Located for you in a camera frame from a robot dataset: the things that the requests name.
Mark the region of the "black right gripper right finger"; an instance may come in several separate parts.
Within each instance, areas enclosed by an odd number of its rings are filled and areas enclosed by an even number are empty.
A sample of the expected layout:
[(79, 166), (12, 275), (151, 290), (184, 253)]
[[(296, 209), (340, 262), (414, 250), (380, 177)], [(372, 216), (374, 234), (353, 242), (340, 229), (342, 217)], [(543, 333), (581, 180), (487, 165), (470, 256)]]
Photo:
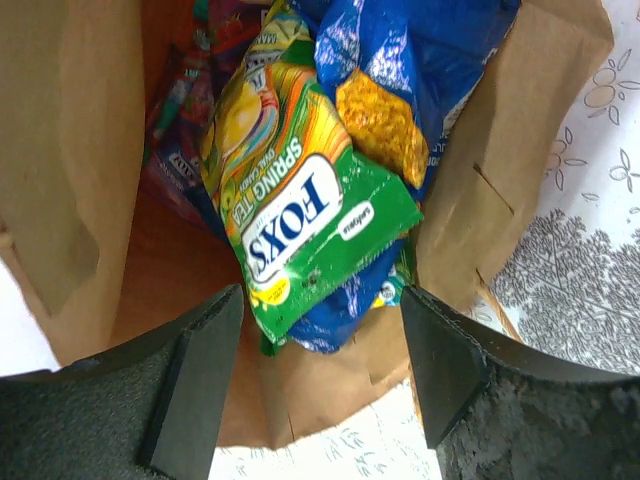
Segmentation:
[(556, 358), (408, 287), (427, 446), (446, 479), (635, 479), (639, 381)]

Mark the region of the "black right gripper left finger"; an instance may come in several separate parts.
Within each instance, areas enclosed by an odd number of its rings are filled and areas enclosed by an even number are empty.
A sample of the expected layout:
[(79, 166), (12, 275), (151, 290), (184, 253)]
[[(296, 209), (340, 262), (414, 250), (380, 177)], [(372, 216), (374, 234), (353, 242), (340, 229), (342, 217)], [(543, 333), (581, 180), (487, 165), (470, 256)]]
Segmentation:
[(231, 285), (58, 371), (1, 381), (5, 479), (205, 479), (244, 316)]

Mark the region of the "red paper bag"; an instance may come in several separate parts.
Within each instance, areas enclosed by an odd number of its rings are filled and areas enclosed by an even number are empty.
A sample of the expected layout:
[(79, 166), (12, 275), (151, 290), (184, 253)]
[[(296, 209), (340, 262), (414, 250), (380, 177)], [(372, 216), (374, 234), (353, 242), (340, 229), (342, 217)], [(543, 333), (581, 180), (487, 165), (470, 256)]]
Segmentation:
[[(1, 257), (58, 362), (171, 321), (240, 279), (231, 250), (137, 194), (145, 105), (187, 7), (1, 5)], [(422, 288), (458, 311), (530, 224), (549, 152), (613, 46), (598, 1), (525, 1), (445, 147), (416, 233)], [(411, 372), (396, 307), (332, 355), (262, 355), (247, 320), (218, 442), (280, 448), (343, 420)]]

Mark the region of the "green Fox's spring tea candy bag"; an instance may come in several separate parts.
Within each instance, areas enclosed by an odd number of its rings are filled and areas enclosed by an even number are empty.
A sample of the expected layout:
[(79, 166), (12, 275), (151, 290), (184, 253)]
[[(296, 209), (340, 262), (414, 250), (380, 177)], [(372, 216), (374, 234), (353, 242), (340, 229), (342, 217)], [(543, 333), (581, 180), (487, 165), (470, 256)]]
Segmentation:
[(356, 151), (321, 87), (307, 23), (277, 1), (215, 101), (201, 178), (241, 265), (265, 350), (339, 350), (421, 217)]

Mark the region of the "blue Doritos chip bag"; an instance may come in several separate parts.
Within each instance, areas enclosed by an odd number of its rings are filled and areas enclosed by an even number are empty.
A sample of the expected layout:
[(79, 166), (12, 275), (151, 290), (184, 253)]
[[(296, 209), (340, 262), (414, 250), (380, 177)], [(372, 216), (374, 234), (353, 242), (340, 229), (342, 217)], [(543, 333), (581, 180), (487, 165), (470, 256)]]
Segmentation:
[(377, 307), (396, 306), (412, 280), (409, 237), (449, 133), (504, 43), (516, 1), (297, 1), (315, 42), (320, 85), (354, 149), (402, 188), (357, 216), (382, 250), (304, 314), (287, 339), (322, 354), (338, 351)]

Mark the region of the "purple Fox's berries candy bag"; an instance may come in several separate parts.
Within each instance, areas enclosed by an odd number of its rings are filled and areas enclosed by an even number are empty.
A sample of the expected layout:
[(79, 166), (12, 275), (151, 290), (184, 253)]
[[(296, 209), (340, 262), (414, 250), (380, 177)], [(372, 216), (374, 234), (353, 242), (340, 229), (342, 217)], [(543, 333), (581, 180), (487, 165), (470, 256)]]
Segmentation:
[(259, 33), (268, 1), (146, 1), (151, 92), (140, 188), (186, 221), (223, 236), (200, 175), (215, 98)]

